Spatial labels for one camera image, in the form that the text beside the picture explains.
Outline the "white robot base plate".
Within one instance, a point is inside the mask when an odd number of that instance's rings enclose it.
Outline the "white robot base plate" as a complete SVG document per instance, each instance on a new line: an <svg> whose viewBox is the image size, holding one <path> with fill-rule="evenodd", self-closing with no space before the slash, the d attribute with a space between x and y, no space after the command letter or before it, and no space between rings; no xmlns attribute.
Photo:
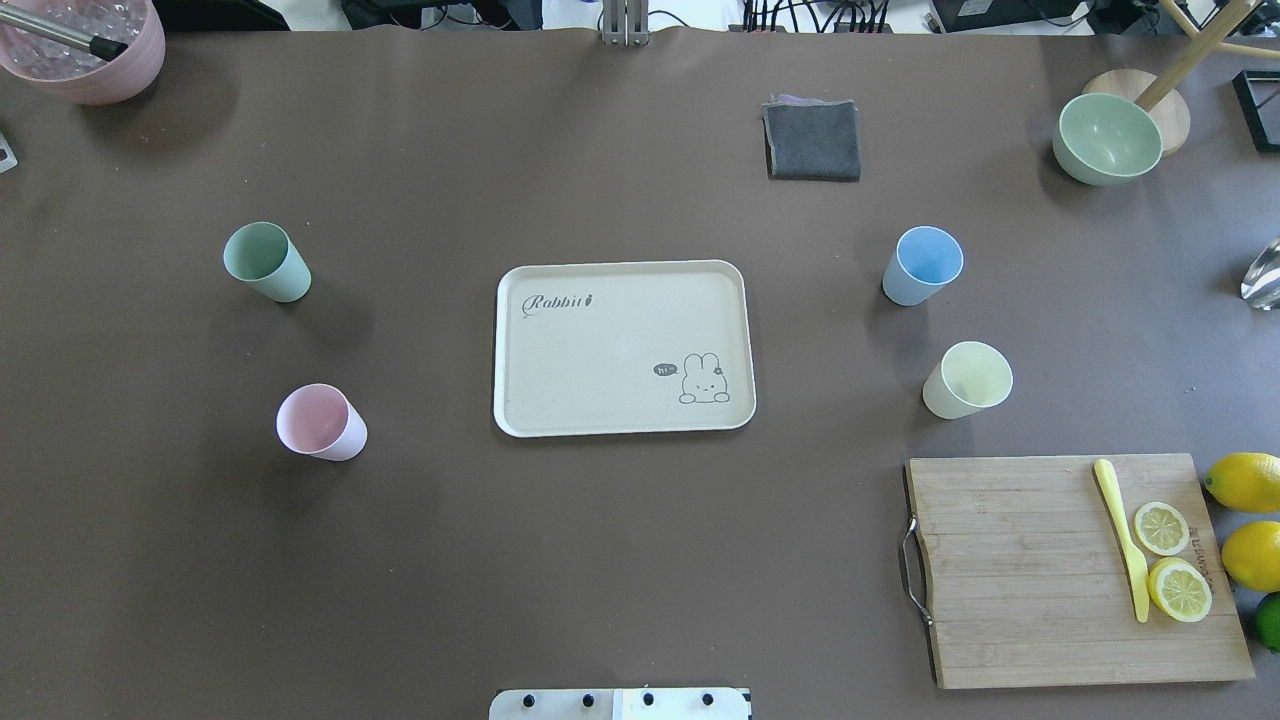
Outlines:
<svg viewBox="0 0 1280 720"><path fill-rule="evenodd" d="M751 719L750 691L732 687L509 689L489 719Z"/></svg>

